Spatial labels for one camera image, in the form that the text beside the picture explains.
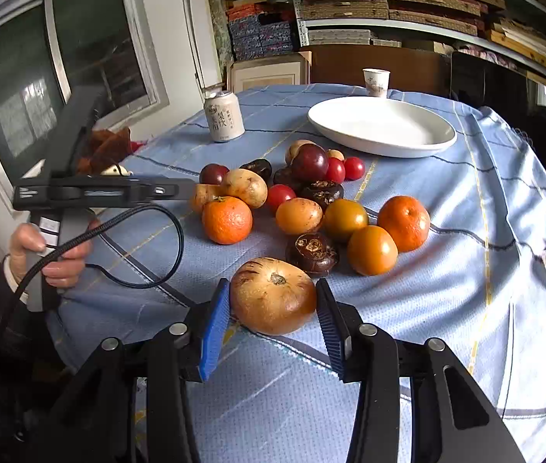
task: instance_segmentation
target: window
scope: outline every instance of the window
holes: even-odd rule
[[[0,13],[0,184],[46,154],[71,90],[105,88],[98,126],[129,123],[167,96],[141,0],[23,0]]]

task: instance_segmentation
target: finger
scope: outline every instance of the finger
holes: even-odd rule
[[[46,277],[48,285],[57,287],[58,289],[69,289],[78,283],[77,276],[70,276],[67,278],[48,278]]]
[[[49,278],[69,278],[78,276],[84,270],[84,259],[65,259],[46,265],[41,272]]]
[[[87,240],[83,244],[76,245],[73,249],[63,254],[64,259],[84,259],[93,250],[93,243]]]
[[[25,250],[42,252],[46,248],[46,239],[34,225],[23,223],[16,228],[10,240],[12,253],[24,253]]]

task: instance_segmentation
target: can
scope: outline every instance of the can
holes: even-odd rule
[[[245,133],[243,116],[234,92],[214,92],[204,101],[204,114],[209,123],[210,137],[215,142],[236,139]]]

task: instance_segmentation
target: can top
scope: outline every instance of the can top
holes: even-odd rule
[[[207,99],[218,99],[220,97],[225,97],[226,95],[233,94],[232,91],[221,91],[221,92],[212,92]]]

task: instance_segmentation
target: white paper cup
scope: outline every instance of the white paper cup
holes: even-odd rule
[[[365,88],[367,95],[371,97],[386,97],[388,91],[388,81],[391,76],[391,71],[384,69],[364,69]]]

